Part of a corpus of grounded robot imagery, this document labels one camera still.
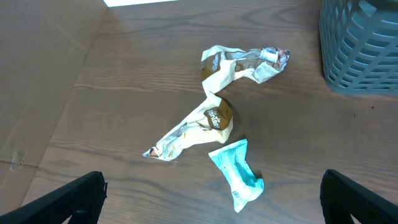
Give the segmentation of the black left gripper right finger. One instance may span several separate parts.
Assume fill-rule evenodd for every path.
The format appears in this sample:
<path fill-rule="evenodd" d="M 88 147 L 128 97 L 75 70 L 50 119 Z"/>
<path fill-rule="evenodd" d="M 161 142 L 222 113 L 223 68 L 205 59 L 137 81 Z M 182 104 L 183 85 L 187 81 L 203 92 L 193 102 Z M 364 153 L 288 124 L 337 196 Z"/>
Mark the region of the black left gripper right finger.
<path fill-rule="evenodd" d="M 397 223 L 397 205 L 333 169 L 323 175 L 320 203 L 326 224 Z"/>

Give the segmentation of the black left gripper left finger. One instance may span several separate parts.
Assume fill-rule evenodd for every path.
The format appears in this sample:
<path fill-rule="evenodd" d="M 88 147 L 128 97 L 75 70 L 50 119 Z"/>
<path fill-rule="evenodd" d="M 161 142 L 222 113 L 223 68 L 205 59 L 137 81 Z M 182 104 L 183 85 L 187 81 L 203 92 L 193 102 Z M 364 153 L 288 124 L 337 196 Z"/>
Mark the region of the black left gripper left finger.
<path fill-rule="evenodd" d="M 7 214 L 1 223 L 96 224 L 107 198 L 108 183 L 93 171 Z"/>

